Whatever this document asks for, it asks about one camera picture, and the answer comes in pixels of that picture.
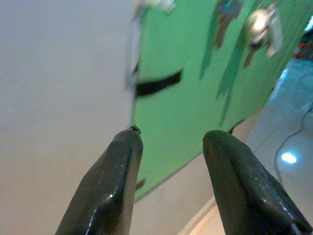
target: white tiled floor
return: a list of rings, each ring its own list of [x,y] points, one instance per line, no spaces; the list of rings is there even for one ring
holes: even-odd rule
[[[287,136],[300,129],[301,118],[311,102],[313,63],[291,59],[246,142],[275,177],[275,152]],[[295,164],[279,161],[284,188],[313,225],[313,112],[304,119],[304,130],[286,142],[279,156],[284,152],[297,157]],[[225,234],[216,206],[191,233],[210,234]]]

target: white wall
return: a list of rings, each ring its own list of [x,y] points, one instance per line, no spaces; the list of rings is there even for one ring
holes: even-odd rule
[[[130,0],[0,1],[0,234],[54,234],[130,122]]]

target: green backdrop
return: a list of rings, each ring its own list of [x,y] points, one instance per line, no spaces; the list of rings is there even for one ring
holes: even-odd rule
[[[176,0],[170,13],[151,8],[144,14],[138,82],[183,72],[178,84],[135,101],[133,123],[144,142],[138,181],[145,180],[137,198],[198,155],[208,130],[227,131],[264,106],[313,13],[312,0],[282,1],[282,52],[267,58],[263,48],[243,68],[249,52],[243,26],[256,1],[244,1],[219,50],[216,4]]]

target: black cable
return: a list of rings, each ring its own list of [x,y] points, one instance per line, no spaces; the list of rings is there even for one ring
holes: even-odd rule
[[[303,117],[301,118],[301,128],[299,131],[297,131],[296,133],[288,136],[283,142],[282,144],[279,146],[279,148],[277,149],[276,153],[275,153],[275,158],[274,158],[274,168],[275,168],[275,171],[276,171],[276,174],[278,176],[278,181],[280,182],[280,184],[283,186],[283,179],[282,179],[282,175],[281,175],[281,172],[280,170],[278,169],[278,153],[280,152],[280,150],[282,149],[282,147],[285,145],[285,143],[293,136],[296,136],[298,134],[300,134],[303,129],[304,129],[304,119],[306,118],[306,116],[308,115],[309,112],[311,112],[313,109],[309,109],[304,115]]]

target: floor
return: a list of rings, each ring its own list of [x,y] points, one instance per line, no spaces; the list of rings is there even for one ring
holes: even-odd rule
[[[274,156],[289,136],[301,129],[301,119],[313,104],[313,63],[291,59],[267,105],[253,127],[247,144],[267,170],[277,178]],[[285,190],[313,225],[313,112],[303,119],[303,130],[291,137],[278,152],[278,168]],[[293,164],[281,156],[292,156]],[[190,235],[224,235],[215,206]]]

